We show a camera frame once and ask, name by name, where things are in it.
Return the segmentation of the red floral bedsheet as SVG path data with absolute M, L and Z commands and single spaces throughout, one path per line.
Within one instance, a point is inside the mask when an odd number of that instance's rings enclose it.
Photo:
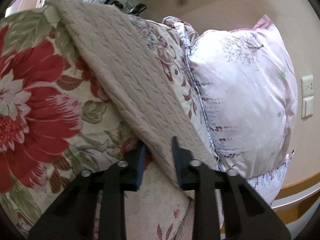
M 125 16 L 210 149 L 173 22 Z M 22 239 L 76 175 L 106 170 L 137 140 L 54 7 L 1 20 L 1 206 Z M 151 153 L 146 153 L 141 189 L 125 197 L 127 239 L 181 239 L 191 199 Z

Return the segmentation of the white wall socket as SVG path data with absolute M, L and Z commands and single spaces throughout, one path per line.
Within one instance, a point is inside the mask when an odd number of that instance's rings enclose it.
M 307 75 L 307 76 L 301 77 L 301 84 L 302 84 L 302 97 L 303 98 L 314 96 L 313 75 Z

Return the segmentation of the lavender print pillow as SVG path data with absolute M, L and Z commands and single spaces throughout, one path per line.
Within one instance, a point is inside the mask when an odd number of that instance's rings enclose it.
M 169 16 L 187 50 L 219 169 L 237 170 L 271 204 L 293 157 L 298 87 L 281 34 L 268 16 L 252 28 L 207 30 Z

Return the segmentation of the cream knitted small garment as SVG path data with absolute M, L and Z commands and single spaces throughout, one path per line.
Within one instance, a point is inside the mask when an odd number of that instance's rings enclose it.
M 82 73 L 90 76 L 76 94 L 84 103 L 84 131 L 67 156 L 93 157 L 105 170 L 141 139 L 152 156 L 142 198 L 187 200 L 176 183 L 172 137 L 209 166 L 215 167 L 216 159 L 177 31 L 112 5 L 71 0 L 46 5 L 79 53 Z

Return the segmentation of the white wall switch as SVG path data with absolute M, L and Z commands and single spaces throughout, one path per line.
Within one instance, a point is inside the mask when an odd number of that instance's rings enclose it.
M 303 98 L 302 101 L 302 119 L 308 118 L 313 115 L 313 102 L 314 96 Z

